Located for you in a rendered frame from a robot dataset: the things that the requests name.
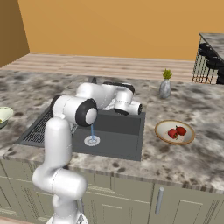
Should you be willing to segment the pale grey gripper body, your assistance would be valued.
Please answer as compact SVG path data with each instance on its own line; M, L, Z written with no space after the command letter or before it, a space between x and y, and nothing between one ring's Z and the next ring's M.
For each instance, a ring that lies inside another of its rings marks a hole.
M115 101L116 101L116 99L113 99L109 105L103 106L103 107L98 108L98 109L102 109L102 110L113 110L114 109L114 106L115 106Z

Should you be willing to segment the dark grey sink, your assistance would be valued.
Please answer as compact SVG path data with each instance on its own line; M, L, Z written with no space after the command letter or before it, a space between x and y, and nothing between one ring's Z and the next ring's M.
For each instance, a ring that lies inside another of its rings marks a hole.
M45 127L53 117L51 104L38 120L17 140L18 144L44 148ZM72 154L85 153L138 161L141 158L145 113L121 115L114 110L98 110L94 125L72 127Z

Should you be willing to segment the tan rimmed white bowl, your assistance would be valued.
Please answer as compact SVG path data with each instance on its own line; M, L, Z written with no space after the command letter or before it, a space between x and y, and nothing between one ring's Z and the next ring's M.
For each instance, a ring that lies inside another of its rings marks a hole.
M171 138L168 135L168 131L170 129L176 129L176 127L184 127L186 129L186 134L184 136L178 135L177 138ZM189 144L195 138L193 128L188 124L177 120L164 120L159 122L155 127L155 133L161 140L169 144Z

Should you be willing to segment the pale green bowl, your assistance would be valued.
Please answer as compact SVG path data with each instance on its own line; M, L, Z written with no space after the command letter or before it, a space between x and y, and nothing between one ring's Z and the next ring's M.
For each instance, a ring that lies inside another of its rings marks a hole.
M0 107L0 129L3 128L13 115L13 109L9 107Z

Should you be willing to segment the grey vase with green plant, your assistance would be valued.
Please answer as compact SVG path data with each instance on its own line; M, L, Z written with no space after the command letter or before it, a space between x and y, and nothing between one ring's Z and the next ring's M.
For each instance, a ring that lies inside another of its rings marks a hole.
M163 72L164 80L161 82L159 87L160 97L165 99L170 96L172 87L170 83L170 78L172 77L172 71L169 69L165 69Z

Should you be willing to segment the grey cupboard door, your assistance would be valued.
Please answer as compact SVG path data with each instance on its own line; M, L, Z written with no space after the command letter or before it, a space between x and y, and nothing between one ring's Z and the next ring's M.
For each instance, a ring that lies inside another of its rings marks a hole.
M163 200L155 214L161 186ZM224 224L224 194L155 184L149 224Z
M32 183L35 164L0 160L27 221L46 224L53 216L52 195Z
M84 174L82 202L89 224L148 224L153 184L101 174Z

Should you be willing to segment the marble topped kitchen island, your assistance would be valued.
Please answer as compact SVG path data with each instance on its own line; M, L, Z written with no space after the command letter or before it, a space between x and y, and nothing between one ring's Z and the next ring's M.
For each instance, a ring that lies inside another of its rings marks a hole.
M200 37L213 49L224 62L224 33L201 33Z

